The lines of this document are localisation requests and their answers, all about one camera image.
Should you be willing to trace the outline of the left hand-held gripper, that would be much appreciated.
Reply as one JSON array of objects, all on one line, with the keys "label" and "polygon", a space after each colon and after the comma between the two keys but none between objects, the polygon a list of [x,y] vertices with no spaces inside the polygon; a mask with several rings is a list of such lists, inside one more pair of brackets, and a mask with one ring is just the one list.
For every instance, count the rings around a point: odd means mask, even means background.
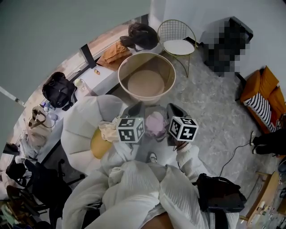
[{"label": "left hand-held gripper", "polygon": [[138,144],[145,133],[145,104],[138,102],[127,107],[117,123],[120,142]]}]

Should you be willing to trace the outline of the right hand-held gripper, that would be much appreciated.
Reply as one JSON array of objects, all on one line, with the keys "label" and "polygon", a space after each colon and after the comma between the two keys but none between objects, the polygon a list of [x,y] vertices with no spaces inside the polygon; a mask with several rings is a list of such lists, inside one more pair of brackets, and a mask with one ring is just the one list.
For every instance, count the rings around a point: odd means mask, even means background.
[{"label": "right hand-held gripper", "polygon": [[167,105],[169,134],[177,141],[193,142],[198,131],[198,123],[179,106]]}]

